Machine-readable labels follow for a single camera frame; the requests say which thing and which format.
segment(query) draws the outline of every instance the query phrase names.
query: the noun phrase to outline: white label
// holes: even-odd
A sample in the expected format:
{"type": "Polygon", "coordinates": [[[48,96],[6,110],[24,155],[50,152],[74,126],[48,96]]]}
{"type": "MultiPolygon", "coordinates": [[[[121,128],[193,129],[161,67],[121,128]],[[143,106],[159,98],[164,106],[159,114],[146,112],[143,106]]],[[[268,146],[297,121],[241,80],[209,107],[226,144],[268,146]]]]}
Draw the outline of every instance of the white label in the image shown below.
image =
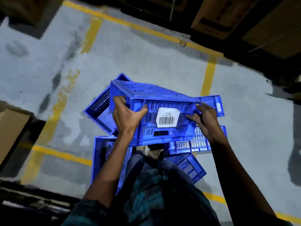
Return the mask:
{"type": "Polygon", "coordinates": [[[216,103],[216,108],[217,108],[217,111],[218,112],[221,112],[222,109],[221,109],[221,104],[220,103],[216,103]]]}
{"type": "Polygon", "coordinates": [[[179,119],[180,110],[176,108],[159,108],[157,114],[157,127],[169,128],[176,127],[179,119]]]}

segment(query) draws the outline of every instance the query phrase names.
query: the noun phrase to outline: green plaid shirt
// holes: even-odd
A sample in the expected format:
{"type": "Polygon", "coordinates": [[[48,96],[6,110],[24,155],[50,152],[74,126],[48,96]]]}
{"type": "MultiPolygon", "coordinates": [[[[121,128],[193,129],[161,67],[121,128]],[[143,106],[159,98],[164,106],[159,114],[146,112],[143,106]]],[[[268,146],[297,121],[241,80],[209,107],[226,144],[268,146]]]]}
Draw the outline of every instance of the green plaid shirt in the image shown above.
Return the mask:
{"type": "Polygon", "coordinates": [[[158,169],[141,173],[124,201],[121,191],[110,209],[98,201],[80,201],[62,225],[195,225],[199,220],[220,225],[200,190],[158,169]]]}

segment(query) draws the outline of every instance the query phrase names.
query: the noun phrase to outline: gray floor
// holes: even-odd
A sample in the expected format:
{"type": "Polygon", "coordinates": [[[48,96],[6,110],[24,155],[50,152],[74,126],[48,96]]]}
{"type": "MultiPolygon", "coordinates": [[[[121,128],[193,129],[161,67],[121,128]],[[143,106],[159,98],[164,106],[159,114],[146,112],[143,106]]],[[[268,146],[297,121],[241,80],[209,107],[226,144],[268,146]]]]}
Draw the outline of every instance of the gray floor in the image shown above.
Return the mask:
{"type": "MultiPolygon", "coordinates": [[[[113,9],[107,14],[180,36],[113,9]]],[[[133,81],[199,96],[208,55],[107,20],[90,52],[80,54],[89,22],[89,15],[62,6],[40,40],[4,22],[0,27],[0,100],[47,120],[60,90],[68,85],[66,77],[80,70],[54,137],[44,147],[92,160],[94,136],[106,134],[82,111],[112,79],[123,72],[133,81]]],[[[220,124],[226,126],[235,154],[272,208],[301,218],[301,106],[284,99],[286,95],[260,73],[225,59],[218,61],[211,94],[221,95],[225,117],[219,118],[220,124]]],[[[20,179],[29,158],[16,176],[2,179],[20,179]]],[[[223,196],[212,154],[198,154],[197,159],[207,175],[196,186],[223,196]]],[[[90,178],[90,166],[45,155],[31,185],[82,197],[90,178]]],[[[230,225],[226,206],[212,205],[223,225],[230,225]]]]}

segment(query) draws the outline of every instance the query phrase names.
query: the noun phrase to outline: shirt sleeve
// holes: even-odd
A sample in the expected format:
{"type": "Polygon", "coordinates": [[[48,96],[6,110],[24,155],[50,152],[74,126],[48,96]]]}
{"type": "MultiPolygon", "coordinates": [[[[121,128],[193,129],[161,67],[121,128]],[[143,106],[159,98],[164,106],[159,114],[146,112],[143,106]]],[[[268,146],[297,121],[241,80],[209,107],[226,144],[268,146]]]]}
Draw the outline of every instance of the shirt sleeve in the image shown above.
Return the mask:
{"type": "Polygon", "coordinates": [[[105,225],[107,213],[108,208],[98,201],[81,200],[62,225],[105,225]]]}

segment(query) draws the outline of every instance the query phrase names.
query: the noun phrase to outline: empty blue crate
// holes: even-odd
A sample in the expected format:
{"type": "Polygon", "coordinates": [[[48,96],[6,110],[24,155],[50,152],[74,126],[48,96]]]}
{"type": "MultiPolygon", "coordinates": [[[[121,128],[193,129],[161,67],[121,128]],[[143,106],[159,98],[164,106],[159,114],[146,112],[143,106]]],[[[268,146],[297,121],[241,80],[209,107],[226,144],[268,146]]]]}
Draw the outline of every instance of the empty blue crate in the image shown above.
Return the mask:
{"type": "MultiPolygon", "coordinates": [[[[91,183],[96,178],[104,162],[107,160],[109,154],[111,153],[111,150],[114,147],[115,141],[116,141],[116,137],[113,136],[110,137],[102,136],[102,137],[94,138],[91,183]]],[[[126,166],[131,156],[132,156],[132,148],[130,147],[126,152],[126,156],[123,161],[123,166],[122,166],[119,183],[117,187],[117,193],[121,189],[122,184],[124,182],[124,176],[126,174],[126,166]]]]}
{"type": "MultiPolygon", "coordinates": [[[[115,80],[132,81],[124,73],[115,80]]],[[[84,113],[109,135],[117,136],[118,130],[109,109],[110,86],[108,86],[87,108],[84,113]]]]}
{"type": "MultiPolygon", "coordinates": [[[[227,137],[226,127],[221,125],[221,128],[227,137]]],[[[168,149],[169,154],[171,155],[211,150],[208,139],[202,134],[199,127],[195,128],[194,136],[191,141],[175,141],[166,143],[164,148],[168,149]]]]}
{"type": "Polygon", "coordinates": [[[191,140],[196,123],[185,117],[196,112],[199,98],[192,98],[153,84],[111,81],[110,111],[115,108],[114,96],[125,96],[126,106],[134,112],[146,105],[148,113],[142,118],[130,146],[191,140]],[[180,112],[179,118],[166,120],[175,127],[157,127],[159,108],[172,108],[180,112]]]}
{"type": "Polygon", "coordinates": [[[164,160],[175,163],[185,174],[187,174],[192,179],[194,183],[198,182],[207,174],[201,164],[191,153],[169,156],[164,160]]]}
{"type": "Polygon", "coordinates": [[[211,95],[197,98],[199,99],[199,102],[204,102],[209,106],[215,108],[217,117],[223,117],[225,115],[222,99],[219,95],[211,95]]]}

